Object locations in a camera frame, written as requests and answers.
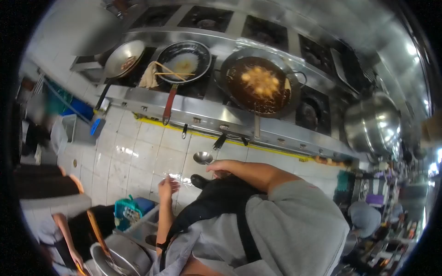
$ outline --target stainless steel pot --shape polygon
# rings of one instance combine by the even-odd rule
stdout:
[[[106,244],[115,263],[131,271],[132,276],[144,276],[149,271],[152,261],[139,245],[118,234],[106,238]],[[106,261],[107,257],[99,243],[94,243],[90,249],[97,268],[105,276],[121,276]]]
[[[384,93],[351,106],[345,113],[344,128],[350,147],[377,155],[399,150],[400,112]]]

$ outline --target yellow tape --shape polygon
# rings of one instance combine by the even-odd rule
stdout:
[[[174,129],[174,130],[182,131],[181,129],[173,127],[171,125],[163,125],[163,122],[160,122],[160,121],[156,121],[156,120],[148,119],[148,118],[138,118],[136,115],[134,115],[134,117],[135,117],[135,119],[137,119],[137,120],[139,120],[139,121],[141,121],[143,123],[148,123],[148,124],[152,124],[152,125],[158,125],[158,126],[162,126],[164,128],[167,128],[167,129]],[[209,136],[209,135],[204,135],[204,134],[201,134],[199,132],[192,131],[192,130],[188,130],[187,133],[190,133],[192,135],[197,135],[197,136],[205,137],[205,138],[210,138],[210,139],[213,139],[213,140],[217,140],[218,139],[217,137],[213,137],[213,136]],[[257,149],[257,150],[261,150],[261,151],[267,151],[267,152],[277,153],[277,154],[286,155],[286,156],[290,156],[290,157],[294,157],[294,158],[299,158],[299,161],[301,161],[301,162],[315,161],[315,159],[313,159],[312,157],[297,155],[297,154],[293,154],[293,153],[287,153],[287,152],[283,152],[283,151],[277,151],[277,150],[269,149],[269,148],[257,147],[257,146],[250,145],[250,144],[248,146],[244,146],[243,143],[239,143],[239,142],[236,142],[236,141],[226,140],[225,142],[226,143],[230,143],[230,144],[235,144],[235,145],[243,146],[243,147],[254,148],[254,149]]]

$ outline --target chopsticks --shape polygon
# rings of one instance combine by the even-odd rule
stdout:
[[[161,67],[163,67],[164,69],[166,69],[167,71],[169,71],[170,73],[172,73],[173,75],[175,75],[177,78],[179,78],[179,79],[181,79],[181,80],[183,80],[183,81],[186,81],[185,78],[183,78],[183,77],[181,77],[180,75],[176,74],[175,72],[173,72],[172,70],[170,70],[170,69],[167,68],[166,66],[162,65],[162,64],[159,63],[158,61],[155,61],[155,64],[156,64],[156,65],[159,65],[159,66],[161,66]]]
[[[185,74],[185,73],[155,73],[155,75],[186,75],[186,76],[194,76],[195,74]]]

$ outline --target gray shirt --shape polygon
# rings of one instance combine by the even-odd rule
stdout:
[[[381,224],[381,213],[365,201],[356,201],[348,208],[353,226],[359,229],[359,236],[371,236]]]
[[[223,275],[326,276],[337,265],[349,231],[335,203],[304,180],[255,196],[246,218],[262,260],[247,264],[235,214],[194,223],[170,244],[166,269],[159,259],[150,275],[179,275],[190,254]]]
[[[402,214],[403,212],[404,212],[404,209],[402,208],[402,204],[396,203],[393,206],[393,209],[391,210],[390,222],[391,223],[398,222],[399,221],[399,215]]]
[[[40,223],[40,227],[38,228],[38,239],[45,244],[54,244],[63,239],[63,233],[61,232],[60,228],[55,224],[52,216],[46,217]],[[76,270],[72,270],[63,266],[65,263],[55,247],[48,246],[47,248],[51,252],[52,260],[54,261],[52,263],[52,267],[58,274],[63,276],[77,275]]]

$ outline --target black shoe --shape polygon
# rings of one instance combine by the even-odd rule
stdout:
[[[197,187],[197,188],[202,190],[207,185],[207,183],[210,182],[210,180],[205,179],[204,177],[202,177],[199,174],[193,174],[191,176],[191,182],[192,182],[193,186],[195,186],[195,187]]]

